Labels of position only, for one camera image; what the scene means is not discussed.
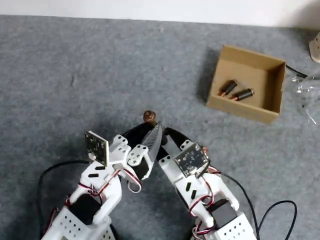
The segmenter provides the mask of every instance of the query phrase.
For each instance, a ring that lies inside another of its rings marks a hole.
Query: cardboard box
[[[215,70],[206,105],[227,113],[265,124],[279,117],[286,62],[261,53],[224,45]],[[229,80],[238,86],[228,96],[218,96]],[[229,99],[243,89],[254,95],[241,101]]]

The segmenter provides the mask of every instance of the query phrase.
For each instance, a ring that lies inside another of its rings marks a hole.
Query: red wire
[[[209,232],[212,230],[212,228],[213,228],[213,226],[212,226],[212,227],[207,227],[207,228],[199,231],[202,223],[203,223],[203,222],[200,221],[199,224],[198,224],[198,226],[196,227],[195,232],[196,232],[197,235],[205,235],[205,234],[209,233]]]
[[[49,221],[46,224],[46,227],[44,229],[43,234],[46,234],[46,232],[48,231],[48,229],[51,227],[52,222],[54,221],[55,218],[55,214],[59,211],[59,209],[57,207],[55,207],[54,209],[52,209],[51,213],[50,213],[50,218]]]
[[[211,196],[209,196],[209,195],[204,195],[204,196],[201,196],[201,197],[199,197],[196,201],[194,201],[194,203],[189,207],[189,213],[190,213],[190,215],[192,216],[192,217],[195,217],[196,215],[194,215],[193,213],[192,213],[192,209],[200,202],[200,201],[202,201],[203,199],[206,199],[206,198],[210,198]]]
[[[212,189],[211,189],[209,183],[205,180],[205,178],[202,177],[202,179],[204,180],[204,182],[205,182],[206,186],[208,187],[209,191],[211,192],[211,201],[208,204],[206,204],[207,206],[210,206],[210,205],[212,205],[214,203],[214,199],[215,199],[214,193],[212,192]]]
[[[115,176],[117,176],[117,175],[119,174],[119,172],[121,172],[121,170],[124,171],[127,175],[129,175],[132,179],[134,179],[134,180],[138,183],[138,185],[140,186],[140,188],[141,188],[141,185],[142,185],[142,184],[141,184],[140,180],[139,180],[135,175],[133,175],[130,171],[128,171],[127,169],[124,169],[124,168],[123,168],[123,169],[118,169],[118,170],[116,170],[116,171],[112,174],[111,178],[100,188],[100,190],[99,190],[98,192],[97,192],[97,191],[94,192],[91,187],[86,186],[86,185],[82,184],[81,182],[79,182],[78,185],[81,186],[81,187],[83,187],[83,188],[85,188],[85,189],[89,189],[90,191],[88,191],[88,192],[91,194],[91,196],[93,196],[93,197],[97,197],[97,196],[101,197],[100,195],[101,195],[101,193],[103,192],[103,190],[106,189],[106,187],[109,185],[109,182],[110,182]]]

